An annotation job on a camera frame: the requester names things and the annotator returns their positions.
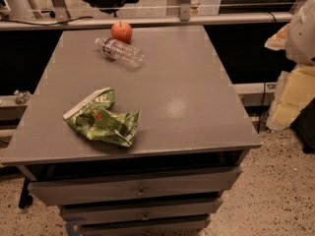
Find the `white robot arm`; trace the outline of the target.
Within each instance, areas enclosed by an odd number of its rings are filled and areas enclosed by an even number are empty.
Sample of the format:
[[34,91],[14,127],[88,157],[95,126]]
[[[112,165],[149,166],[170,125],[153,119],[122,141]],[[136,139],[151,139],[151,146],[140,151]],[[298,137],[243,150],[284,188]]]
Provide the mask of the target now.
[[307,0],[265,47],[284,50],[285,57],[295,63],[291,72],[281,72],[266,121],[270,130],[280,131],[315,98],[315,0]]

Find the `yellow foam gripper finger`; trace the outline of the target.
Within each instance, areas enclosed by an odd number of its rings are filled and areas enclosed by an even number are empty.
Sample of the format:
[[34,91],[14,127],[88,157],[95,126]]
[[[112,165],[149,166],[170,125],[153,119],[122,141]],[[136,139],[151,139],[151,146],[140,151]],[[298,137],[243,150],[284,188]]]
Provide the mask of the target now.
[[266,125],[270,130],[286,129],[315,98],[315,66],[298,64],[282,71],[276,85]]
[[286,36],[289,29],[289,24],[286,24],[279,29],[275,34],[267,39],[265,47],[274,51],[285,50]]

